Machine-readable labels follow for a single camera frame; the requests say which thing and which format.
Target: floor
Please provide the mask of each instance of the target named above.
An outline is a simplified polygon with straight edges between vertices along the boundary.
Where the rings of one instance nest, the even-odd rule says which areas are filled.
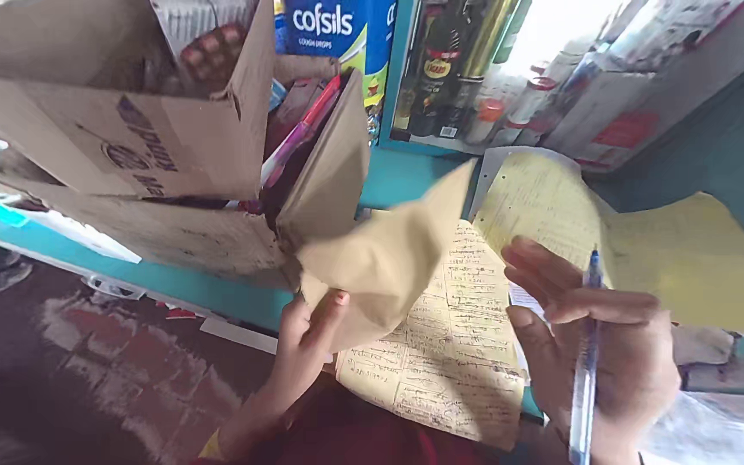
[[[36,262],[0,294],[0,434],[47,465],[187,463],[273,356],[164,317]]]

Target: stack of paper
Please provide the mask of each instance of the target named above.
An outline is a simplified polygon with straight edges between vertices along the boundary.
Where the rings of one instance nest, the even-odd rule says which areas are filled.
[[[507,305],[501,259],[461,221],[406,321],[341,352],[337,381],[401,417],[510,450],[526,374]]]

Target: cardboard flap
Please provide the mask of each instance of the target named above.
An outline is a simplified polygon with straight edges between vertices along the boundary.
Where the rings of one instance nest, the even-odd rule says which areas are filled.
[[[242,148],[244,153],[258,161],[258,175],[263,162],[273,68],[274,7],[271,0],[260,0],[245,36],[243,51],[226,87],[227,97],[240,120],[236,138],[246,143],[247,146]]]
[[[341,62],[331,56],[278,55],[274,79],[289,89],[297,79],[331,79],[341,73]]]
[[[13,80],[0,79],[0,136],[87,194],[257,198],[273,24],[261,0],[230,99],[210,102],[85,87],[112,57],[160,38],[146,0],[1,6],[0,76]]]
[[[107,173],[96,164],[79,162],[81,152],[77,145],[21,85],[5,79],[0,79],[0,137],[62,182],[70,184],[76,179],[77,187],[83,192],[136,193],[118,173]],[[58,162],[62,154],[67,163]]]
[[[332,116],[277,217],[284,247],[335,238],[355,226],[360,191],[369,170],[361,74],[352,71]]]
[[[145,260],[232,277],[280,267],[286,258],[261,216],[117,197],[0,175],[0,183],[105,233]]]
[[[147,0],[31,0],[0,6],[0,77],[87,84],[120,48],[159,34]]]

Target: blue pen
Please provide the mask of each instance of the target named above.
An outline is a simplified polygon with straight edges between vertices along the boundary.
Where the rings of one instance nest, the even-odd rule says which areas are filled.
[[[602,265],[598,250],[590,254],[584,274],[584,287],[601,289]],[[598,363],[598,322],[587,317],[579,338],[579,356],[573,379],[573,407],[570,410],[570,463],[590,464],[590,439],[593,431],[593,409],[596,405],[596,364]]]

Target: crumpled paper bag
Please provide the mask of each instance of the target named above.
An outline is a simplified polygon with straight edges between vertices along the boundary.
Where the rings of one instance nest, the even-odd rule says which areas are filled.
[[[462,164],[419,200],[375,215],[346,236],[301,249],[306,302],[315,305],[332,287],[351,296],[333,353],[376,341],[407,318],[452,247],[474,166]]]

